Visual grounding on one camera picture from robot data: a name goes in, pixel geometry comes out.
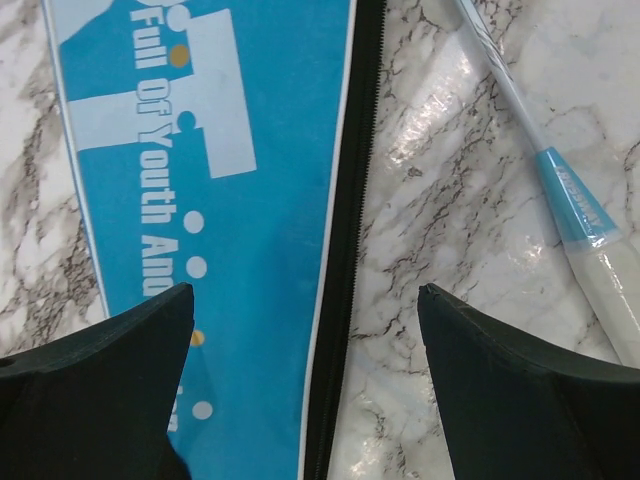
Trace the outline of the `blue racket bag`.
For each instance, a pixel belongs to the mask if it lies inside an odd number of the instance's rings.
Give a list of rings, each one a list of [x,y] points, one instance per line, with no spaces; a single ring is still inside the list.
[[[169,436],[196,479],[328,475],[385,9],[43,5],[105,313],[193,288]]]

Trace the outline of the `badminton racket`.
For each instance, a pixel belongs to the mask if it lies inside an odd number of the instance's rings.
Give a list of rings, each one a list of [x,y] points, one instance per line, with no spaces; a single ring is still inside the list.
[[[539,178],[569,264],[621,363],[639,366],[639,252],[542,134],[471,1],[456,3],[535,152]]]

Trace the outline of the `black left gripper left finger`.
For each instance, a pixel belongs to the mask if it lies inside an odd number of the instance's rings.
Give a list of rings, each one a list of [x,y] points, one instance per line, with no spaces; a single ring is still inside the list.
[[[168,426],[194,328],[178,284],[1,361],[4,479],[188,479]]]

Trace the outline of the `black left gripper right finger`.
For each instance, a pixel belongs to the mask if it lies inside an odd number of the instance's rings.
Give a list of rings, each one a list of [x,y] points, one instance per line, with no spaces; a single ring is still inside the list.
[[[637,369],[546,342],[434,284],[417,310],[456,478],[638,478]]]

